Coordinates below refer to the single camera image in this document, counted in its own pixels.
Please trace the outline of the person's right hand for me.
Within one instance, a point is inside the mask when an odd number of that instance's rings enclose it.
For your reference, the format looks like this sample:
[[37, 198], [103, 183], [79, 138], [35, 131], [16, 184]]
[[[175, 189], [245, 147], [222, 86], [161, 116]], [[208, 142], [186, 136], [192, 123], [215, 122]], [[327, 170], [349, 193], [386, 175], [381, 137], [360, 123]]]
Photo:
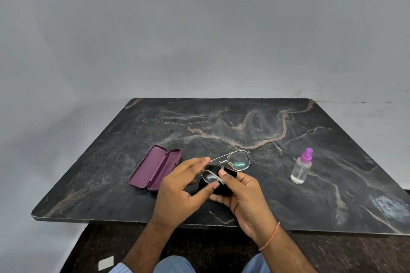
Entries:
[[267, 237], [269, 228], [278, 221], [274, 218], [264, 198], [258, 181], [249, 175], [248, 184], [242, 187], [229, 187], [231, 196], [212, 194], [209, 198], [227, 206], [236, 217], [240, 228], [260, 248], [262, 236]]

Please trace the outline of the person's left hand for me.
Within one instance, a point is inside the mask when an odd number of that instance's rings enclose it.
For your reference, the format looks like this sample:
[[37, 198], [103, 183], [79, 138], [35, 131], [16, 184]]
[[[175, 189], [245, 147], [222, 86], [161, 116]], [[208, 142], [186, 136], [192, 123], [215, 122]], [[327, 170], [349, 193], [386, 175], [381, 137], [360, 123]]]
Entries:
[[192, 158], [168, 174], [161, 182], [152, 218], [159, 217], [180, 225], [196, 212], [204, 202], [190, 202], [192, 195], [184, 189], [210, 160], [210, 157]]

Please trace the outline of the black cleaning cloth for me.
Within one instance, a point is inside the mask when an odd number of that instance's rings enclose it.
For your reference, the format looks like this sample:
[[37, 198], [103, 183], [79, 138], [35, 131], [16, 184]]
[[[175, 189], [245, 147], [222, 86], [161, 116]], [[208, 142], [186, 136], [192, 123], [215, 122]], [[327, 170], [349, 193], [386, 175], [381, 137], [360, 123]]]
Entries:
[[210, 162], [205, 166], [205, 168], [200, 172], [201, 174], [201, 180], [199, 181], [198, 189], [197, 192], [205, 188], [207, 185], [213, 183], [213, 182], [219, 182], [219, 186], [214, 190], [213, 194], [216, 195], [222, 195], [222, 196], [231, 196], [232, 191], [227, 187], [226, 184], [223, 184], [219, 180], [219, 175], [218, 172], [219, 170], [225, 170], [227, 173], [229, 173], [232, 177], [236, 178], [237, 177], [237, 172], [224, 167], [223, 164], [219, 161], [215, 162]]

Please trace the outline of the metal frame eyeglasses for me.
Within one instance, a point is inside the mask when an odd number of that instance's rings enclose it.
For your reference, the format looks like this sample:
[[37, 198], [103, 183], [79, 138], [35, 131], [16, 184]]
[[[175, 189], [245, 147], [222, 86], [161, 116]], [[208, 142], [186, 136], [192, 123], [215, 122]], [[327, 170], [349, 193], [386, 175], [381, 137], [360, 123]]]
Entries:
[[213, 182], [219, 182], [224, 185], [223, 180], [218, 176], [219, 170], [230, 170], [235, 172], [243, 172], [250, 166], [249, 154], [263, 146], [272, 144], [280, 155], [284, 155], [284, 151], [273, 141], [267, 142], [256, 148], [250, 148], [249, 150], [236, 150], [222, 156], [211, 159], [208, 165], [201, 170], [201, 182], [211, 184]]

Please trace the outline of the person's left forearm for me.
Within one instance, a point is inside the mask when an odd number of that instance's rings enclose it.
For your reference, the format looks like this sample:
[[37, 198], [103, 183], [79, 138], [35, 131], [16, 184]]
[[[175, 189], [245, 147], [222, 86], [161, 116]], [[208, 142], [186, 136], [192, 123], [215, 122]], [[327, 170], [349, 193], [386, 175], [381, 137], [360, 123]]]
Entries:
[[151, 218], [122, 263], [132, 273], [153, 273], [165, 245], [178, 225], [159, 217]]

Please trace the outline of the person's right forearm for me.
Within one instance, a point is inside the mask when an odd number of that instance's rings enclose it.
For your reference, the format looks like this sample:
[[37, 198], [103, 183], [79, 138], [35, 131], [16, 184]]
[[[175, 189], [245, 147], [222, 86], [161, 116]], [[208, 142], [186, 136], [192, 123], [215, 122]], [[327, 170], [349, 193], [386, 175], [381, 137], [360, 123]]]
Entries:
[[271, 273], [318, 273], [280, 223], [269, 228], [267, 234], [262, 236], [259, 252]]

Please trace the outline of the purple eyeglasses case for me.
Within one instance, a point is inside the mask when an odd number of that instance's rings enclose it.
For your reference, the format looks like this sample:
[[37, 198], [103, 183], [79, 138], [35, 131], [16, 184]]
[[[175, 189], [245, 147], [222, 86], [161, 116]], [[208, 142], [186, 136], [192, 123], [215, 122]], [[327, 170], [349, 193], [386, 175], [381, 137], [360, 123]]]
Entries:
[[158, 192], [162, 180], [179, 165], [181, 156], [180, 148], [168, 151], [158, 145], [152, 146], [130, 176], [129, 184], [139, 189]]

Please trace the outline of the clear spray bottle purple cap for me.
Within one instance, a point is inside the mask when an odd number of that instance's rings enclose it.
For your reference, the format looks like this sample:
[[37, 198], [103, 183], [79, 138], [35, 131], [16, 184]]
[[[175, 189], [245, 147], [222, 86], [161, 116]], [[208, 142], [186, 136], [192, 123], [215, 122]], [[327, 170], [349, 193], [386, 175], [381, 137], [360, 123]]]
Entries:
[[296, 160], [290, 179], [295, 184], [303, 184], [312, 166], [313, 149], [306, 148]]

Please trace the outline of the person's blue trousers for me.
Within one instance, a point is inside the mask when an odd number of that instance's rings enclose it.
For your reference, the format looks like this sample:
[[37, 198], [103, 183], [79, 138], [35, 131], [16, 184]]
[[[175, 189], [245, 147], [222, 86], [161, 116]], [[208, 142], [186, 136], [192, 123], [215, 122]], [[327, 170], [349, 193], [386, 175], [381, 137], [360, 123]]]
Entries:
[[[154, 268], [153, 273], [196, 273], [190, 262], [177, 255], [161, 260]], [[258, 253], [246, 264], [241, 273], [271, 273], [263, 255]]]

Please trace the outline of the white paper scrap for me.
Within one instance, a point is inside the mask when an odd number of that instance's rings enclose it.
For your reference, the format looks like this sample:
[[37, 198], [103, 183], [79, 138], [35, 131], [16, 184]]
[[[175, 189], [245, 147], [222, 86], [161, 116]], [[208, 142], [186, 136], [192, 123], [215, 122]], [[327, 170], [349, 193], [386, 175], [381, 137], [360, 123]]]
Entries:
[[98, 262], [98, 271], [109, 269], [114, 266], [114, 256], [104, 258]]

